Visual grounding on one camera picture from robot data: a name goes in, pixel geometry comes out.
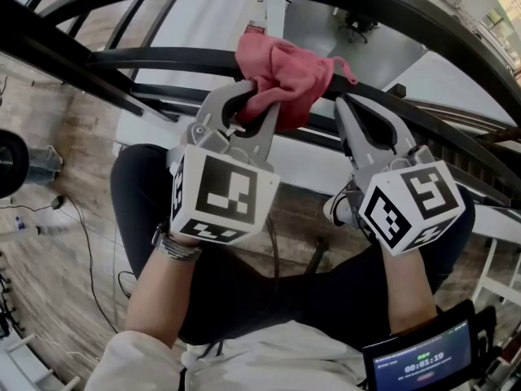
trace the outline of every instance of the stair step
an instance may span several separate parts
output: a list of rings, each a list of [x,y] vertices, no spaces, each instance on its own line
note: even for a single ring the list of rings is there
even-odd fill
[[[503,189],[505,188],[505,184],[503,184],[499,178],[494,177],[493,178],[493,187],[498,190],[499,192],[503,192]]]
[[[508,198],[512,198],[514,196],[514,192],[512,191],[512,189],[509,187],[509,186],[504,186],[505,188],[503,189],[503,194],[505,194],[505,196],[507,196]]]
[[[481,179],[481,170],[482,168],[477,162],[473,160],[469,162],[469,174],[472,175],[472,177]]]
[[[493,174],[488,171],[487,169],[483,168],[483,173],[481,175],[481,180],[485,183],[487,183],[489,186],[493,185],[494,176]]]
[[[424,136],[422,134],[413,133],[413,137],[414,137],[414,140],[416,141],[417,145],[429,146],[429,138],[427,136]]]
[[[469,172],[469,160],[466,156],[461,153],[456,153],[456,159],[454,161],[454,166],[459,168],[461,171]]]
[[[447,162],[447,164],[455,165],[456,161],[456,152],[447,147],[442,147],[442,160]]]
[[[432,155],[435,158],[441,159],[441,157],[443,156],[443,147],[439,143],[436,143],[433,140],[429,139],[427,146],[429,147]]]

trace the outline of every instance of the person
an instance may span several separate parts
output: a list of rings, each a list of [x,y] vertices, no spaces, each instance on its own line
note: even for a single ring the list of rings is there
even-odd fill
[[[329,273],[277,281],[218,244],[173,235],[177,255],[151,244],[170,213],[165,161],[162,147],[135,145],[114,165],[116,220],[138,282],[125,329],[109,341],[87,390],[357,389],[364,346],[436,316],[433,294],[474,225],[473,201],[461,189],[466,211],[421,250],[393,257],[373,244]],[[189,345],[182,366],[177,339]]]

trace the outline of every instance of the screen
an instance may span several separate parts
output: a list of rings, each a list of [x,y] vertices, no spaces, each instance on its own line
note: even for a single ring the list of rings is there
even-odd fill
[[[468,322],[432,339],[373,360],[378,391],[410,391],[433,384],[472,362]]]

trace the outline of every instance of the white sleeve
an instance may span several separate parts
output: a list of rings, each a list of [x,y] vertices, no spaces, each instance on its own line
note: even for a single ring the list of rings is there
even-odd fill
[[[85,391],[171,391],[177,389],[181,369],[164,343],[143,333],[123,332],[108,342]]]

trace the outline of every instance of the gray floor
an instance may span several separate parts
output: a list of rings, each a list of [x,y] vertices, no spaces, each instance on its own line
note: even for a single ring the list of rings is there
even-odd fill
[[[287,8],[284,38],[320,56],[345,58],[361,82],[380,89],[424,53],[419,43],[383,25],[367,35],[369,43],[357,36],[349,43],[351,32],[338,30],[342,19],[332,12],[321,3],[293,0]]]

